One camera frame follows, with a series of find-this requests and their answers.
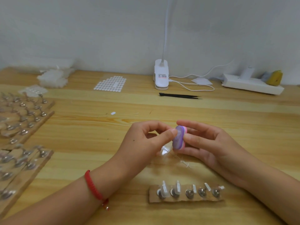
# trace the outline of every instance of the power cord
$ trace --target power cord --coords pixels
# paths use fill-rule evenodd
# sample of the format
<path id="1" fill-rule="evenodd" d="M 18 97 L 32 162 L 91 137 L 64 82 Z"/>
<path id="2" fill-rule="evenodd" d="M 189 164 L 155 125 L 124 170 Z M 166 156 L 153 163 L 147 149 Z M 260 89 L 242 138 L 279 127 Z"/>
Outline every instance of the power cord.
<path id="1" fill-rule="evenodd" d="M 210 85 L 204 85 L 204 86 L 209 86 L 209 87 L 212 88 L 212 90 L 191 90 L 191 89 L 188 89 L 188 88 L 187 88 L 186 86 L 184 86 L 183 84 L 187 84 L 187 85 L 198 85 L 198 84 L 179 82 L 179 81 L 170 79 L 170 77 L 176 77 L 176 78 L 186 78 L 186 77 L 189 77 L 189 76 L 204 77 L 204 76 L 208 75 L 214 68 L 220 67 L 220 66 L 226 66 L 226 65 L 229 65 L 231 62 L 229 62 L 228 64 L 225 64 L 225 65 L 217 65 L 217 66 L 214 66 L 214 67 L 211 68 L 210 71 L 208 71 L 207 74 L 205 74 L 205 75 L 203 75 L 203 76 L 198 76 L 198 75 L 195 75 L 195 74 L 190 74 L 190 75 L 183 76 L 183 77 L 179 77 L 179 76 L 169 76 L 169 82 L 176 82 L 176 83 L 179 83 L 181 86 L 183 86 L 185 89 L 187 89 L 187 90 L 189 90 L 189 91 L 214 91 L 215 88 L 214 88 L 213 86 L 210 86 Z"/>

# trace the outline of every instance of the hand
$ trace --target hand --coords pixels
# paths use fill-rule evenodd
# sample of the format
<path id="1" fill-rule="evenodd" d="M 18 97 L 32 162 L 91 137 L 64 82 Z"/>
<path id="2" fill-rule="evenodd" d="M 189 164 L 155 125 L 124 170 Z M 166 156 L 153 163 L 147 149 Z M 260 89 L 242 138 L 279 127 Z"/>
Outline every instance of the hand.
<path id="1" fill-rule="evenodd" d="M 246 176 L 258 159 L 221 128 L 188 120 L 178 120 L 177 124 L 187 127 L 183 140 L 192 146 L 178 153 L 197 157 L 238 187 L 248 186 Z"/>
<path id="2" fill-rule="evenodd" d="M 177 130 L 160 121 L 144 121 L 133 123 L 126 133 L 121 146 L 113 156 L 117 166 L 135 177 L 155 157 L 161 148 L 173 140 Z"/>

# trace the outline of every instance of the label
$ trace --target label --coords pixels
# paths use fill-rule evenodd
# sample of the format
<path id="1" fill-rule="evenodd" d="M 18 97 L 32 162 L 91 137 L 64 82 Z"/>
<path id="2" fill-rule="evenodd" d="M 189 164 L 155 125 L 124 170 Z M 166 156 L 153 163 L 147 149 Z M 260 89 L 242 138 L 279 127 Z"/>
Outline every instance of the label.
<path id="1" fill-rule="evenodd" d="M 167 75 L 165 75 L 165 74 L 159 74 L 159 75 L 158 75 L 158 78 L 167 79 Z"/>

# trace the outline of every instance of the right hand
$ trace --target right hand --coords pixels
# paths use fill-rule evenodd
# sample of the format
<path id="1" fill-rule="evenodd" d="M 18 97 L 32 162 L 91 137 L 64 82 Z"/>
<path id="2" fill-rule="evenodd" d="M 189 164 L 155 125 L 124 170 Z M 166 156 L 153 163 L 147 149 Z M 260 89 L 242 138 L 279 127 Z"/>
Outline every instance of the right hand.
<path id="1" fill-rule="evenodd" d="M 189 144 L 178 153 L 200 159 L 234 185 L 247 188 L 247 175 L 260 163 L 258 159 L 221 128 L 188 120 L 178 120 L 177 124 L 187 127 L 183 140 Z"/>

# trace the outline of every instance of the forearm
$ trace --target forearm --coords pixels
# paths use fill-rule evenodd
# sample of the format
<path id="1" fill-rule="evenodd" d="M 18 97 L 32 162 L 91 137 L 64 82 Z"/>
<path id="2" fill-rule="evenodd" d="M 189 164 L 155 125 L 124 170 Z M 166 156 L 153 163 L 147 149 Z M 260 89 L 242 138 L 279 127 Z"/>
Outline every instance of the forearm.
<path id="1" fill-rule="evenodd" d="M 125 181 L 125 175 L 109 161 L 91 171 L 91 178 L 104 199 L 114 193 Z M 14 214 L 2 222 L 17 224 L 83 224 L 102 204 L 88 189 L 84 177 L 48 196 L 36 204 Z"/>
<path id="2" fill-rule="evenodd" d="M 264 163 L 253 169 L 246 190 L 290 225 L 300 224 L 300 181 Z"/>

